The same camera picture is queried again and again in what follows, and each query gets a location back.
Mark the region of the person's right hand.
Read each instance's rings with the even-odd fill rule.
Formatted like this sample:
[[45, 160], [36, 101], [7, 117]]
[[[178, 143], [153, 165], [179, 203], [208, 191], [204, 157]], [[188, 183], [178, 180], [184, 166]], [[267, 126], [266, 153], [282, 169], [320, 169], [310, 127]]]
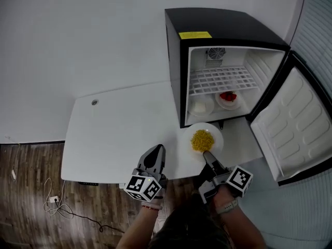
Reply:
[[213, 203], [215, 208], [223, 208], [231, 203], [235, 197], [231, 194], [227, 185], [221, 185], [213, 197]]

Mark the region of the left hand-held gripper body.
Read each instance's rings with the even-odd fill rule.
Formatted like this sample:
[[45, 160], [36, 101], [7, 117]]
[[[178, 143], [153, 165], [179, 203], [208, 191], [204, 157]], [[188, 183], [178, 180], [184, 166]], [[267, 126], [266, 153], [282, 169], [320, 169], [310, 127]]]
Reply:
[[133, 199], [139, 201], [153, 201], [160, 199], [161, 192], [167, 186], [168, 179], [159, 171], [146, 171], [135, 168], [124, 191]]

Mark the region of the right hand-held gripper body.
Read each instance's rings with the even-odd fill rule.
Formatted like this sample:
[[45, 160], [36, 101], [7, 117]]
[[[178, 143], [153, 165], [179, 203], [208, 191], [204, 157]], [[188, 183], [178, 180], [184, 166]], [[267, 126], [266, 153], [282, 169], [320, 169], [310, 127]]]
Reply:
[[200, 175], [203, 175], [204, 181], [198, 191], [205, 204], [217, 194], [222, 185], [226, 185], [235, 198], [242, 198], [253, 180], [253, 174], [238, 165], [233, 170], [206, 165]]

